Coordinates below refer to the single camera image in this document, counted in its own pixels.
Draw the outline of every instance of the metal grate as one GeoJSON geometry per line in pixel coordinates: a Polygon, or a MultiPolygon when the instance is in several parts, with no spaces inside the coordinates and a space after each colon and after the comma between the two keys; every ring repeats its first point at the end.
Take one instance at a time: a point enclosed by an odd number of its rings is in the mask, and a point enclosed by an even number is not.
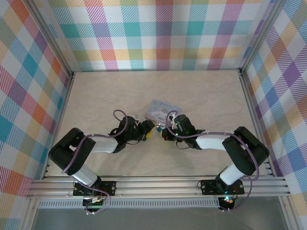
{"type": "MultiPolygon", "coordinates": [[[[179,208],[179,207],[218,207],[218,198],[181,199],[113,199],[109,208],[179,208]]],[[[38,208],[80,208],[82,200],[44,199],[38,208]]]]}

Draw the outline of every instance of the plaid wall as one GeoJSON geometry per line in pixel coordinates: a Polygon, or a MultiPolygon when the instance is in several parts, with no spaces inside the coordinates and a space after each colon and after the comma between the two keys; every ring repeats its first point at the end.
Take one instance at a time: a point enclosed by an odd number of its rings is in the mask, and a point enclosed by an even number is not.
{"type": "Polygon", "coordinates": [[[36,0],[77,71],[237,69],[273,2],[36,0]]]}
{"type": "Polygon", "coordinates": [[[307,0],[288,0],[248,69],[278,175],[307,229],[307,0]]]}
{"type": "Polygon", "coordinates": [[[0,230],[17,229],[38,179],[68,76],[21,0],[0,0],[0,230]]]}

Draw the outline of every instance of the beige table surface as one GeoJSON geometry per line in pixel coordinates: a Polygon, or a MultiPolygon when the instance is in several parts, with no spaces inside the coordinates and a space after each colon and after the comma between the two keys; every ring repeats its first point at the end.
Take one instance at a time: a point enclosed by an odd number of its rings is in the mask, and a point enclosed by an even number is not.
{"type": "MultiPolygon", "coordinates": [[[[82,72],[75,76],[58,140],[73,127],[109,133],[118,127],[115,109],[142,121],[153,99],[181,107],[196,129],[232,132],[245,126],[255,133],[235,70],[82,72]]],[[[85,163],[98,175],[217,175],[231,160],[220,150],[179,150],[154,131],[146,142],[116,154],[91,153],[85,163]]],[[[60,172],[51,162],[47,175],[60,172]]],[[[263,166],[260,173],[266,174],[263,166]]]]}

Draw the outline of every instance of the black mount plate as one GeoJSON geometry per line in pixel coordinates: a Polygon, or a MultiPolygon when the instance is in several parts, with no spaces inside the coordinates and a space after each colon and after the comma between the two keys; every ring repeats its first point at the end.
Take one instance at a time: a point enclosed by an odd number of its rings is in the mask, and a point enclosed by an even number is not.
{"type": "Polygon", "coordinates": [[[201,193],[203,195],[242,195],[244,187],[242,181],[237,180],[228,187],[226,193],[223,193],[215,186],[215,180],[201,180],[201,193]]]}
{"type": "MultiPolygon", "coordinates": [[[[110,194],[110,196],[115,195],[115,190],[116,190],[116,181],[101,181],[99,186],[99,189],[102,191],[106,191],[107,193],[110,194]]],[[[87,194],[84,193],[82,190],[74,190],[72,193],[72,196],[88,196],[87,194]]]]}

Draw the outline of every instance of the aluminum rail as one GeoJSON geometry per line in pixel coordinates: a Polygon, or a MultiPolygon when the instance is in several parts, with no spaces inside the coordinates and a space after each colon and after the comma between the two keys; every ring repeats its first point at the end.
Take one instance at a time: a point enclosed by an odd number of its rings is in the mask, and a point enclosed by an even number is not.
{"type": "MultiPolygon", "coordinates": [[[[215,176],[104,176],[103,181],[116,181],[116,194],[112,198],[191,198],[223,197],[222,195],[202,195],[197,187],[200,180],[212,180],[215,176]]],[[[249,181],[243,181],[246,196],[249,181]]],[[[59,199],[73,197],[73,180],[66,176],[33,181],[29,199],[59,199]]],[[[251,196],[289,196],[290,191],[283,177],[260,176],[253,182],[251,196]]]]}

